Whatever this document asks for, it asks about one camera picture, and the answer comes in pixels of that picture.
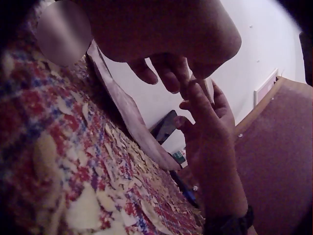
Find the forearm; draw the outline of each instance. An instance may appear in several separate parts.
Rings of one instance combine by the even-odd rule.
[[[200,185],[206,218],[228,215],[239,218],[246,214],[248,203],[236,169],[214,168],[214,172],[208,173],[204,179]]]

